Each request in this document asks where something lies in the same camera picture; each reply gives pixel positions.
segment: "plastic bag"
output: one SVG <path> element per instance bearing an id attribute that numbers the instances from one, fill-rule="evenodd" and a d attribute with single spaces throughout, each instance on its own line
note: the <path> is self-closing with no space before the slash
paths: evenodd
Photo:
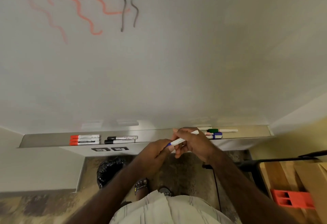
<path id="1" fill-rule="evenodd" d="M 125 160 L 119 157 L 102 162 L 96 172 L 96 181 L 99 188 L 101 189 L 106 186 L 125 164 Z"/>

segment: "person's left arm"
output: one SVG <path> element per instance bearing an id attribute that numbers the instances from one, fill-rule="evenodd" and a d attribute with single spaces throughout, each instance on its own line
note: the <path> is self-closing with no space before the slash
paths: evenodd
<path id="1" fill-rule="evenodd" d="M 66 224 L 108 224 L 136 181 L 156 173 L 165 158 L 174 151 L 173 146 L 166 147 L 170 142 L 171 140 L 164 139 L 149 143 Z"/>

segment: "black marker cap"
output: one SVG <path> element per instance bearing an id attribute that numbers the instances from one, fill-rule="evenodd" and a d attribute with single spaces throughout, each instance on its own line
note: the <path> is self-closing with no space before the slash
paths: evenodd
<path id="1" fill-rule="evenodd" d="M 104 144 L 113 144 L 114 140 L 104 140 Z"/>

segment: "person's right hand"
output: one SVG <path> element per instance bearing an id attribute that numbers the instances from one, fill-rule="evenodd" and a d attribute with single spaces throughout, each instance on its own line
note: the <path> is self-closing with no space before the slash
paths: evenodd
<path id="1" fill-rule="evenodd" d="M 193 152 L 205 163 L 209 163 L 210 156 L 217 152 L 217 148 L 212 142 L 204 135 L 202 131 L 199 131 L 198 135 L 191 134 L 191 132 L 197 130 L 197 128 L 181 128 L 173 129 L 174 134 L 171 138 L 172 141 L 177 138 L 182 138 L 185 141 L 175 146 L 176 154 L 175 158 L 179 158 L 183 153 L 187 151 Z"/>

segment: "shirt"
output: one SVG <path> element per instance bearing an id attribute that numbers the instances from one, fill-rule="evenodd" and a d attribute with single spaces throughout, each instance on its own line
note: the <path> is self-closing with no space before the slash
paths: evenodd
<path id="1" fill-rule="evenodd" d="M 157 190 L 140 201 L 121 207 L 110 224 L 233 224 L 203 199 L 192 196 L 166 197 Z"/>

